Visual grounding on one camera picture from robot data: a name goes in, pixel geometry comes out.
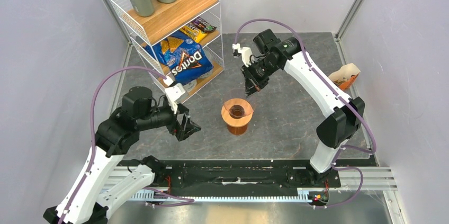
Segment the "clear glass dripper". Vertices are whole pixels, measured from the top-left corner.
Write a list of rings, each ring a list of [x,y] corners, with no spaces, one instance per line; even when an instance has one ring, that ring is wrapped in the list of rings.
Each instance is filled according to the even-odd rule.
[[[254,95],[247,96],[244,87],[237,87],[225,92],[222,110],[234,119],[241,119],[252,115],[257,105]]]

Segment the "wooden ring dripper holder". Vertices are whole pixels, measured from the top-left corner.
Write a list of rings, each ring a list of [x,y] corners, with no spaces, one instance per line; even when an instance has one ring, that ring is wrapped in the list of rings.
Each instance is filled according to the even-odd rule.
[[[235,115],[232,113],[233,106],[237,106],[237,110],[241,115]],[[221,109],[221,116],[227,125],[233,127],[241,127],[250,122],[254,113],[254,108],[250,103],[242,98],[231,98],[224,102]]]

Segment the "amber glass carafe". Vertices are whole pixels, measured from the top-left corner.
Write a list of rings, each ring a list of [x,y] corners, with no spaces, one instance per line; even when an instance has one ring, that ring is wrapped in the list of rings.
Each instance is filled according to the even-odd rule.
[[[227,125],[228,131],[231,134],[236,135],[236,136],[244,134],[246,132],[247,128],[248,128],[247,124],[244,126],[241,126],[241,127],[233,127],[231,125]]]

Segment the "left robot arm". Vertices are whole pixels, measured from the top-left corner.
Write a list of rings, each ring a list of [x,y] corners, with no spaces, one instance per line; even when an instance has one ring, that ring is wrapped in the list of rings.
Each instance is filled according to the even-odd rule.
[[[85,171],[77,177],[66,198],[48,208],[43,217],[49,223],[107,223],[126,201],[144,187],[165,182],[164,165],[148,156],[125,178],[105,192],[107,179],[122,161],[130,147],[139,140],[140,132],[165,127],[178,141],[201,130],[191,120],[189,110],[176,103],[181,92],[170,87],[162,105],[146,87],[133,87],[122,98],[122,105],[103,121],[94,134],[95,146],[89,151]]]

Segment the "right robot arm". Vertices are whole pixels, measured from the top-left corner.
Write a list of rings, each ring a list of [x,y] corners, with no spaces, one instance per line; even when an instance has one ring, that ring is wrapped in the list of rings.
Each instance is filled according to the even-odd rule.
[[[260,56],[251,48],[232,45],[233,55],[243,61],[241,72],[245,79],[245,95],[261,91],[278,70],[292,76],[313,98],[325,119],[316,128],[319,143],[309,164],[300,175],[299,183],[320,186],[330,174],[337,153],[361,126],[365,103],[351,98],[336,86],[312,61],[295,37],[280,40],[267,29],[253,39]]]

